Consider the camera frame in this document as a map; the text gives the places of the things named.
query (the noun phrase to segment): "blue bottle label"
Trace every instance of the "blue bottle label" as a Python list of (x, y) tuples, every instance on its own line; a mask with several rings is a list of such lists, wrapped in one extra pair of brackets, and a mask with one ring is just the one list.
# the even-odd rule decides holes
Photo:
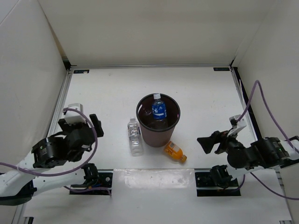
[(167, 117), (165, 104), (152, 105), (154, 119), (164, 119)]

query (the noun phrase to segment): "white bottle cap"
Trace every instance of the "white bottle cap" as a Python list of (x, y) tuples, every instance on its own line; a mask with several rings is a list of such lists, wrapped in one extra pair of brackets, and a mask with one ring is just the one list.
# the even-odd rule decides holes
[(161, 95), (160, 93), (154, 93), (154, 99), (160, 99)]

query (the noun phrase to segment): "orange bottle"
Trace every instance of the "orange bottle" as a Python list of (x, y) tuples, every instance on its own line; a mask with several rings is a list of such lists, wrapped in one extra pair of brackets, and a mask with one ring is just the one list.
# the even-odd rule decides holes
[(185, 162), (187, 159), (187, 156), (183, 154), (181, 148), (174, 144), (172, 141), (167, 143), (167, 145), (164, 148), (164, 151), (173, 159), (178, 160), (180, 162)]

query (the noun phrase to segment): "bin rim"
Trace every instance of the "bin rim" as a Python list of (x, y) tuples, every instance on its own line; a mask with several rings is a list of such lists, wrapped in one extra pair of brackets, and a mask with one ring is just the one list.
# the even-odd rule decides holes
[(156, 129), (147, 127), (147, 126), (140, 120), (140, 118), (139, 118), (138, 111), (139, 111), (139, 107), (140, 107), (141, 102), (142, 102), (145, 98), (150, 97), (150, 96), (153, 96), (153, 95), (154, 95), (153, 93), (152, 93), (152, 94), (149, 94), (149, 95), (143, 97), (143, 98), (139, 101), (139, 103), (138, 103), (138, 105), (137, 105), (137, 108), (136, 108), (136, 117), (137, 117), (137, 120), (138, 120), (138, 122), (140, 123), (140, 125), (142, 125), (142, 127), (146, 128), (146, 129), (148, 129), (148, 130), (150, 130), (150, 131), (152, 131), (152, 132), (167, 132), (167, 131), (173, 129), (173, 128), (177, 125), (177, 123), (178, 123), (178, 121), (179, 121), (179, 119), (180, 119), (180, 117), (181, 117), (181, 110), (180, 110), (180, 108), (179, 108), (179, 106), (178, 106), (178, 103), (177, 103), (173, 98), (171, 98), (170, 96), (168, 96), (168, 95), (166, 95), (166, 94), (162, 94), (162, 93), (160, 93), (161, 96), (165, 96), (165, 97), (170, 98), (170, 99), (176, 104), (176, 106), (178, 107), (178, 119), (177, 119), (177, 121), (176, 121), (173, 125), (171, 125), (170, 127), (166, 128), (166, 129), (164, 129), (164, 130), (156, 130)]

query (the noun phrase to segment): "brown bin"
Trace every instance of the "brown bin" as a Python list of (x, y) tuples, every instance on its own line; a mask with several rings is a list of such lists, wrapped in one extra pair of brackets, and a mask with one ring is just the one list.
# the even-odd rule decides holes
[(151, 114), (151, 105), (154, 102), (153, 94), (149, 94), (140, 100), (136, 110), (136, 116), (140, 123), (142, 137), (145, 143), (152, 147), (162, 147), (169, 142), (181, 115), (179, 106), (173, 98), (165, 94), (161, 94), (161, 99), (166, 105), (167, 121), (169, 125), (166, 129), (155, 130), (148, 127), (149, 123), (153, 119)]

